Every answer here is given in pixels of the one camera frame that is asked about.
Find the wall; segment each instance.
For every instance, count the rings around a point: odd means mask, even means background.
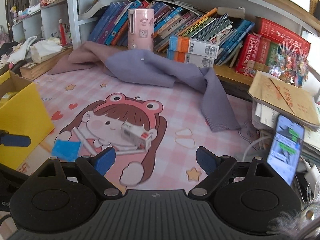
[[[0,0],[0,15],[0,25],[3,25],[4,31],[8,33],[8,24],[5,12],[5,0]]]

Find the red book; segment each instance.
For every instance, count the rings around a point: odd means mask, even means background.
[[[244,73],[245,68],[249,62],[249,59],[252,54],[252,49],[249,49],[251,46],[255,46],[255,44],[260,39],[260,36],[255,33],[249,33],[247,38],[245,39],[244,45],[240,51],[238,61],[236,64],[236,72]]]
[[[263,37],[270,39],[273,42],[280,43],[281,46],[283,45],[283,42],[285,42],[285,44],[288,43],[288,47],[295,45],[300,48],[303,53],[309,53],[311,44],[287,28],[260,17],[257,17],[256,25],[259,30],[258,34],[261,34]]]
[[[263,71],[268,58],[270,43],[271,40],[266,39],[264,37],[261,38],[256,63],[254,64],[254,70]]]
[[[147,8],[147,6],[149,5],[150,3],[146,0],[143,0],[139,6],[139,8]],[[119,39],[122,37],[122,35],[124,33],[126,33],[128,31],[128,20],[126,20],[126,22],[121,26],[120,30],[118,31],[118,33],[116,34],[116,36],[113,38],[112,42],[111,42],[111,45],[112,46],[115,46],[117,45],[117,42],[119,41]]]
[[[249,61],[247,63],[247,67],[248,68],[253,68],[254,64],[256,62],[256,58],[257,58],[257,52],[258,52],[258,47],[260,44],[260,39],[261,39],[261,35],[257,36],[257,41],[256,43],[252,46],[249,46],[249,50],[252,49],[252,54],[249,58]]]

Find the barcode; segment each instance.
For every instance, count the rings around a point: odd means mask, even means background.
[[[130,133],[127,130],[124,130],[123,132],[124,132],[125,135],[130,137]]]
[[[211,56],[211,57],[217,57],[217,48],[216,47],[212,47],[212,46],[205,46],[205,50],[204,50],[204,53],[207,55],[207,56]]]
[[[190,62],[190,54],[187,54],[186,63]]]
[[[276,122],[276,118],[277,118],[277,115],[276,115],[275,111],[272,111],[272,119],[271,119],[272,124],[274,124]]]
[[[193,47],[195,46],[194,43],[190,42],[189,52],[193,52]]]
[[[210,67],[211,64],[212,64],[212,60],[211,60],[211,59],[208,59],[208,58],[205,58],[205,57],[202,58],[202,63],[201,63],[201,65],[202,65],[203,67]]]

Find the screw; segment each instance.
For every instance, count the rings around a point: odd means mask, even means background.
[[[191,193],[195,196],[204,196],[207,194],[207,191],[204,188],[197,187],[191,190]]]
[[[119,194],[119,189],[117,188],[107,188],[104,190],[104,195],[109,196],[109,197],[113,197]]]

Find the cartoon girl illustration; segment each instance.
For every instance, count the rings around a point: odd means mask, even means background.
[[[158,149],[167,128],[167,121],[160,116],[163,106],[155,100],[142,101],[115,93],[106,101],[88,105],[75,119],[63,128],[57,139],[83,142],[87,152],[95,155],[112,146],[116,150],[115,161],[105,177],[114,185],[135,186],[150,178]],[[151,134],[148,152],[121,136],[124,122],[142,127]]]

